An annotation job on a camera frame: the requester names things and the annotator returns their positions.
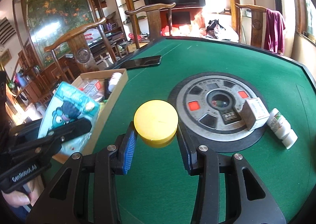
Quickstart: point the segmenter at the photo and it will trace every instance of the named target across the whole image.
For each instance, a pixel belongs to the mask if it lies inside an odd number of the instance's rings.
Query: cartoon packaging
[[[76,119],[86,118],[91,122],[91,131],[80,137],[64,142],[59,153],[70,156],[74,152],[81,152],[88,142],[98,118],[100,104],[85,95],[74,86],[62,82],[42,119],[38,138],[47,136],[48,132]]]

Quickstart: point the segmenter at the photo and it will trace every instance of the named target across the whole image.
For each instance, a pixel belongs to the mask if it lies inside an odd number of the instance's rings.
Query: cardboard box
[[[120,72],[122,74],[120,80],[118,81],[117,85],[115,86],[113,92],[111,93],[108,101],[106,102],[104,108],[100,109],[100,113],[97,119],[97,122],[94,125],[94,129],[92,131],[92,134],[90,136],[90,139],[88,140],[86,146],[82,150],[83,155],[92,154],[93,150],[95,148],[95,145],[99,139],[99,136],[103,130],[103,127],[117,101],[119,98],[119,95],[121,94],[125,84],[128,81],[127,71],[126,69],[115,69],[115,70],[106,70],[106,71],[98,71],[98,72],[87,72],[82,73],[75,81],[72,83],[73,86],[79,87],[80,84],[84,79],[98,79],[101,82],[101,85],[103,86],[103,81],[105,78],[110,78],[113,73]],[[69,158],[68,155],[64,154],[56,154],[53,156],[53,159],[60,163],[65,163],[65,161]]]
[[[249,131],[262,127],[270,114],[260,98],[247,99],[240,112]]]

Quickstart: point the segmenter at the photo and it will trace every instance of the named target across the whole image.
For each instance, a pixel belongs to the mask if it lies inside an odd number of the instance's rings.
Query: cardboard tray
[[[108,101],[106,102],[103,109],[100,109],[100,113],[97,119],[97,122],[94,125],[94,129],[88,140],[86,146],[82,150],[83,155],[92,154],[95,148],[95,145],[99,139],[99,136],[103,130],[103,127],[117,101],[119,95],[121,94],[125,84],[128,81],[127,71],[126,69],[115,69],[115,70],[105,70],[105,71],[98,71],[98,72],[87,72],[82,73],[75,81],[72,83],[73,86],[78,87],[82,83],[84,79],[98,79],[103,86],[103,81],[105,78],[111,78],[112,74],[115,72],[120,72],[122,74],[120,80],[118,81],[117,85],[115,86],[113,92],[111,93]],[[53,156],[53,159],[60,163],[65,163],[65,161],[69,158],[68,155],[64,155],[61,153],[56,154]]]

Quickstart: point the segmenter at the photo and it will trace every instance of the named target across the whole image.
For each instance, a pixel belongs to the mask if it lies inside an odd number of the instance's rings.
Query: human hand
[[[27,204],[31,204],[32,206],[34,206],[35,202],[44,190],[41,176],[38,176],[35,179],[29,181],[27,183],[27,186],[31,191],[28,195],[19,191],[13,191],[9,194],[5,194],[3,191],[1,192],[7,203],[15,208]]]

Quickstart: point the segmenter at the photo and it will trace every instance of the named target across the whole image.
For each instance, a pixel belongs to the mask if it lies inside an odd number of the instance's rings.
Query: white medicine box
[[[247,99],[240,112],[249,131],[262,127],[270,114],[260,98]]]

